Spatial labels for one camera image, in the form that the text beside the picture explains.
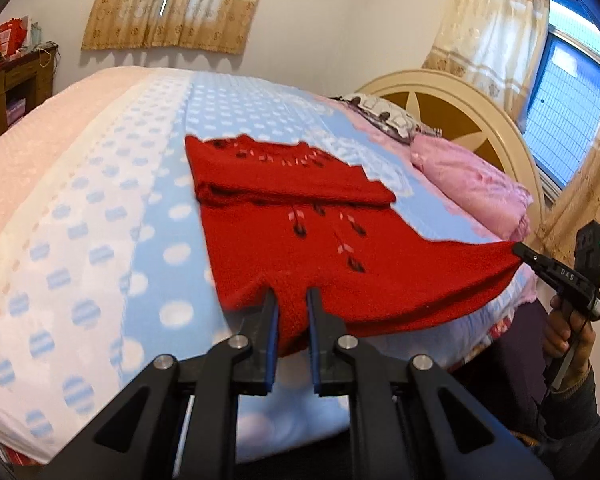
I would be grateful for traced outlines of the person's right hand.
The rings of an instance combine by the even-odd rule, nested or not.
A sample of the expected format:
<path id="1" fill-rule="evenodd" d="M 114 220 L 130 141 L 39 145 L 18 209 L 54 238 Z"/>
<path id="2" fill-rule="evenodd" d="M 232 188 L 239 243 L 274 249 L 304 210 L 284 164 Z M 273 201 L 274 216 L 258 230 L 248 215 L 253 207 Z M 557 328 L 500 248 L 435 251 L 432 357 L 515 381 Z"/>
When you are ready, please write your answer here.
<path id="1" fill-rule="evenodd" d="M 570 350 L 572 359 L 556 391 L 579 385 L 590 371 L 590 357 L 596 333 L 592 324 L 581 313 L 554 295 L 550 300 L 550 314 L 543 330 L 543 354 L 548 362 L 563 358 Z"/>

